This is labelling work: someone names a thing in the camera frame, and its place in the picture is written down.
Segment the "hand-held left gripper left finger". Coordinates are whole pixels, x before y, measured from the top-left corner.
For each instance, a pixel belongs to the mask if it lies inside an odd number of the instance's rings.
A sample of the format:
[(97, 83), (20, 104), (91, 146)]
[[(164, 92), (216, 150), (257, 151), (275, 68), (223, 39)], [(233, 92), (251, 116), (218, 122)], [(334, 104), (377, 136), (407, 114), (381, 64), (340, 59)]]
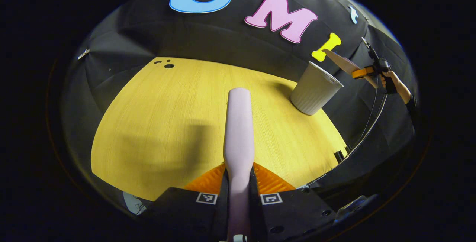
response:
[(221, 242), (227, 237), (228, 174), (225, 164), (184, 188), (170, 187), (154, 201), (154, 227), (162, 242)]

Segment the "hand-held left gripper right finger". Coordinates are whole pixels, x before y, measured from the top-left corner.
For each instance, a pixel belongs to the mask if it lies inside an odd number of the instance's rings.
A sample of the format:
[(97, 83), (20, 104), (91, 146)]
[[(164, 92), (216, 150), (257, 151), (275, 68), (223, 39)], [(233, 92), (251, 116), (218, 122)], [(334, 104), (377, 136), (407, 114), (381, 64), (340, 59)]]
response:
[(336, 215), (313, 189), (297, 189), (262, 165), (253, 164), (250, 174), (253, 241), (305, 241), (326, 232)]

